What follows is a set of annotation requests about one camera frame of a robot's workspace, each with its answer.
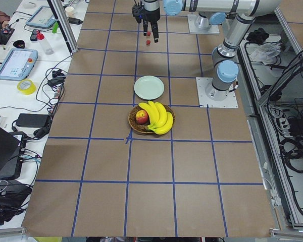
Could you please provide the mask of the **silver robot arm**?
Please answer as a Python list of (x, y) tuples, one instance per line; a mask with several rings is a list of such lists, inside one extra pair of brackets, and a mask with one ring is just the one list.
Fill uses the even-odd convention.
[(239, 67), (234, 61), (236, 51), (255, 19), (246, 15), (246, 11), (232, 10), (232, 12), (236, 13), (235, 19), (223, 43), (212, 52), (214, 77), (206, 86), (206, 95), (214, 101), (223, 101), (227, 98), (229, 88), (239, 73)]
[[(167, 15), (174, 16), (180, 12), (222, 12), (244, 14), (247, 17), (263, 16), (275, 10), (281, 1), (163, 1)], [(159, 39), (157, 21), (160, 19), (159, 1), (139, 1), (132, 7), (132, 15), (137, 23), (143, 23), (143, 34), (151, 25), (154, 42)]]

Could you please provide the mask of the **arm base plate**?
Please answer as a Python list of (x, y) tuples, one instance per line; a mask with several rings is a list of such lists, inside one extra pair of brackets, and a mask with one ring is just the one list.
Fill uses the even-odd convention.
[(196, 78), (199, 106), (204, 108), (238, 108), (233, 84), (226, 91), (218, 91), (212, 86), (213, 78)]
[(219, 35), (218, 25), (211, 25), (208, 18), (200, 15), (187, 15), (189, 33), (204, 34), (204, 35)]

